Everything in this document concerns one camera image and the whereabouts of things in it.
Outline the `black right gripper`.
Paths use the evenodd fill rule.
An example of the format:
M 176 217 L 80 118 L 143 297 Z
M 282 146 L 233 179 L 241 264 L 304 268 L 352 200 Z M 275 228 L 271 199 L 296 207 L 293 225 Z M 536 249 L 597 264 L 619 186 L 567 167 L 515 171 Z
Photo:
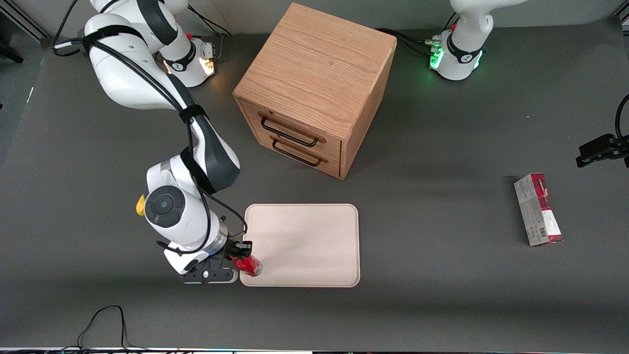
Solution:
M 235 258 L 248 258 L 253 251 L 251 240 L 227 240 L 223 248 L 196 265 L 196 270 L 203 272 L 239 271 L 230 256 Z

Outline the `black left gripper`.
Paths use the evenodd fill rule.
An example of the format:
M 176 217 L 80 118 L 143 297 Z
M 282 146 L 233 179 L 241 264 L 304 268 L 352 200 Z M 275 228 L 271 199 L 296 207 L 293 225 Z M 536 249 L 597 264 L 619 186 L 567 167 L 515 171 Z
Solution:
M 623 159 L 629 168 L 629 143 L 627 137 L 616 137 L 613 134 L 604 134 L 579 147 L 580 155 L 576 157 L 578 168 L 589 164 L 607 160 Z

